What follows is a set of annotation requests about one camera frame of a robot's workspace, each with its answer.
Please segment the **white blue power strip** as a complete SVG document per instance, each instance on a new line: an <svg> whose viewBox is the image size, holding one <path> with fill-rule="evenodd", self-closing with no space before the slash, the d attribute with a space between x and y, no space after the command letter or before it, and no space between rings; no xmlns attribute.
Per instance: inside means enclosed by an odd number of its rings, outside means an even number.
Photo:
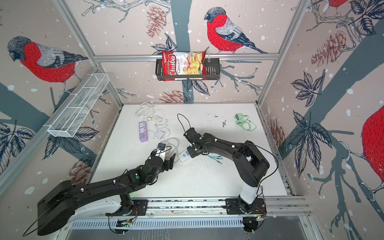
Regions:
<svg viewBox="0 0 384 240"><path fill-rule="evenodd" d="M165 152L165 157L167 160L175 155L174 163L180 162L182 164L191 158L187 149L182 150L180 148L180 141L177 138L168 138L162 140L161 144L166 145L167 151Z"/></svg>

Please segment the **teal charger with cable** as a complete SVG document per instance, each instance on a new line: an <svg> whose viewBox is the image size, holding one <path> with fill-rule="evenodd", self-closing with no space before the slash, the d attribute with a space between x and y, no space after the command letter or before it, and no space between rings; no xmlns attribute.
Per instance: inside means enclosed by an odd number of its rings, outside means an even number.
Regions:
<svg viewBox="0 0 384 240"><path fill-rule="evenodd" d="M215 162L217 162L218 164L222 165L222 160L223 160L223 157L218 155L218 156L213 156L211 154L208 154L208 157L212 160L214 160Z"/></svg>

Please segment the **purple power strip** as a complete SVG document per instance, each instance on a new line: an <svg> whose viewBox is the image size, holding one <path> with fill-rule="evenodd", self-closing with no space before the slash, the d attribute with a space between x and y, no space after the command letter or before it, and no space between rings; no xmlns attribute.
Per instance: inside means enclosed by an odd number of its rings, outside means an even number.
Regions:
<svg viewBox="0 0 384 240"><path fill-rule="evenodd" d="M139 122L139 140L141 143L147 142L149 139L148 137L148 128L147 128L147 122L142 121Z"/></svg>

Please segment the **light green charger with cable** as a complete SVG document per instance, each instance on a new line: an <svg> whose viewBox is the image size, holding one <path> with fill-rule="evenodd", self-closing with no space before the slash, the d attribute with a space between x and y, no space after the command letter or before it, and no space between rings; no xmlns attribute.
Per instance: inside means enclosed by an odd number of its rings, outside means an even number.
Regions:
<svg viewBox="0 0 384 240"><path fill-rule="evenodd" d="M237 126L239 126L242 130L246 132L252 132L257 128L256 124L249 120L248 115L243 115L239 113L235 115L235 119Z"/></svg>

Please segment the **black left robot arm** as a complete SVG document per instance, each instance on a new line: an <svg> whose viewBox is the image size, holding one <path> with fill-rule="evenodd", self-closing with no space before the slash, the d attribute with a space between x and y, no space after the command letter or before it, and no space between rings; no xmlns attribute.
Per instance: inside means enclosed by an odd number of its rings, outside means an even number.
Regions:
<svg viewBox="0 0 384 240"><path fill-rule="evenodd" d="M165 158L170 149L166 144L158 144L143 165L125 170L112 179L77 185L73 185L71 181L59 183L38 202L38 218L34 222L37 228L27 228L23 235L37 232L39 236L45 236L54 233L69 222L77 209L116 195L120 197L121 203L113 213L107 213L107 217L133 216L137 219L144 216L148 201L133 201L130 194L152 186L157 182L160 173L173 169L176 155Z"/></svg>

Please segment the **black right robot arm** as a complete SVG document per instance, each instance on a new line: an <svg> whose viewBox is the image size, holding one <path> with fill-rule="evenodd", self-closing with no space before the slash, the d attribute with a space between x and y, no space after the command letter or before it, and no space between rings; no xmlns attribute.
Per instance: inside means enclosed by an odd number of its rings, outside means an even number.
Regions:
<svg viewBox="0 0 384 240"><path fill-rule="evenodd" d="M256 207L261 182L270 168L269 161L258 147L251 141L233 143L219 139L212 134L201 135L194 128L189 128L184 133L184 137L190 143L187 151L191 158L213 153L234 162L243 181L243 188L238 197L238 211L252 214Z"/></svg>

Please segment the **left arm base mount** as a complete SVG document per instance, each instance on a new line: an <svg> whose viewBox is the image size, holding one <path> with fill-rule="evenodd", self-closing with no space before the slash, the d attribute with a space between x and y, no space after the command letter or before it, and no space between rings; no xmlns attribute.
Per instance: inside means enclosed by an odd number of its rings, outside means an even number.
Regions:
<svg viewBox="0 0 384 240"><path fill-rule="evenodd" d="M133 216L140 217L145 216L148 208L148 200L131 200L124 199L121 201L121 205L115 211L108 211L107 217L122 217L122 216Z"/></svg>

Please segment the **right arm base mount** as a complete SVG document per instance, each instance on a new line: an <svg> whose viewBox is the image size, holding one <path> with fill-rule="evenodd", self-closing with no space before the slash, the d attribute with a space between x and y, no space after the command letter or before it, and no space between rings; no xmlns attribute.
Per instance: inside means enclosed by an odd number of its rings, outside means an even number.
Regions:
<svg viewBox="0 0 384 240"><path fill-rule="evenodd" d="M225 209L228 215L267 215L265 200L256 198L247 204L240 197L225 199Z"/></svg>

